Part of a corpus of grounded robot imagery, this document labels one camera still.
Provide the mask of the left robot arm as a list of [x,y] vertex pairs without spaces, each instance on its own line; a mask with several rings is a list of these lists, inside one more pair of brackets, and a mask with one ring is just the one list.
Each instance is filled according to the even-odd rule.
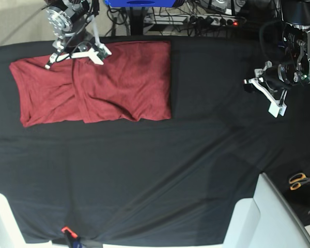
[[[285,99],[296,85],[310,84],[310,1],[280,1],[281,18],[269,21],[259,30],[261,51],[266,58],[262,68],[254,70],[254,77],[244,80],[247,92],[259,92],[270,102],[268,112],[273,117],[284,116]],[[282,26],[285,55],[280,60],[270,59],[265,47],[265,30]]]

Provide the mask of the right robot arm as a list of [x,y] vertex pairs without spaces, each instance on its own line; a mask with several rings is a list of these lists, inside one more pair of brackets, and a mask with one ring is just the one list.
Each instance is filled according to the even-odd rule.
[[50,69],[55,63],[68,59],[89,58],[103,65],[112,52],[100,41],[96,16],[99,1],[48,1],[46,15],[53,26],[56,51],[44,66]]

